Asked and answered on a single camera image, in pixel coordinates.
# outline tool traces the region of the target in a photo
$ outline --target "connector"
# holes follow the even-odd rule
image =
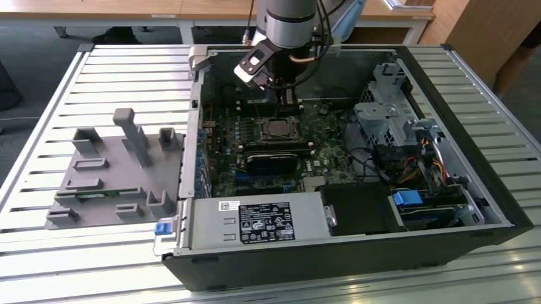
[[[243,34],[243,45],[248,46],[251,44],[252,44],[252,42],[249,41],[249,31],[245,29],[244,34]]]
[[[153,227],[153,235],[165,236],[168,234],[172,234],[172,223],[156,223]]]
[[[422,204],[419,192],[415,190],[398,191],[392,194],[392,199],[396,206]]]

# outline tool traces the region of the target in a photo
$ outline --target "gray carpet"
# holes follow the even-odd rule
[[[48,27],[0,27],[0,60],[24,96],[24,101],[6,111],[0,119],[38,117],[68,68],[81,43],[89,43],[105,27],[70,27],[69,37],[60,39]],[[173,27],[149,28],[149,32],[134,30],[144,44],[181,43],[179,30]],[[241,28],[195,30],[197,43],[239,43]],[[503,101],[537,139],[541,139],[541,50],[537,52],[520,79]],[[36,119],[0,121],[0,182],[4,182],[14,159],[26,142]]]

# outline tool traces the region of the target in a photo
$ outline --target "blue latch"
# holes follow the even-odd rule
[[[392,199],[396,206],[399,205],[418,205],[422,204],[419,192],[415,190],[398,191],[392,194]]]
[[[156,223],[153,227],[153,234],[156,236],[172,234],[172,223]]]

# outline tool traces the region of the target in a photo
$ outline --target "aluminum extrusion table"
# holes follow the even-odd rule
[[[153,224],[42,230],[77,127],[117,107],[146,134],[185,130],[189,46],[96,46],[68,72],[0,190],[0,303],[487,303],[541,297],[541,149],[452,51],[410,47],[535,228],[446,266],[192,293],[153,255]],[[420,103],[430,117],[427,103]]]

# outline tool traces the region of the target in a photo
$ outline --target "wooden table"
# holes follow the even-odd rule
[[[0,0],[0,25],[176,26],[183,0]]]
[[[188,39],[195,26],[245,26],[249,3],[251,0],[183,0],[179,21],[183,43],[193,43]],[[252,25],[255,18],[256,9],[252,11]],[[355,27],[408,28],[403,43],[416,44],[432,19],[434,14],[428,11],[392,11],[383,0],[367,0]]]
[[[193,26],[244,26],[249,0],[0,0],[0,25],[177,26],[184,44],[193,44]],[[367,0],[356,27],[408,29],[404,44],[415,44],[430,12],[392,11],[383,0]]]

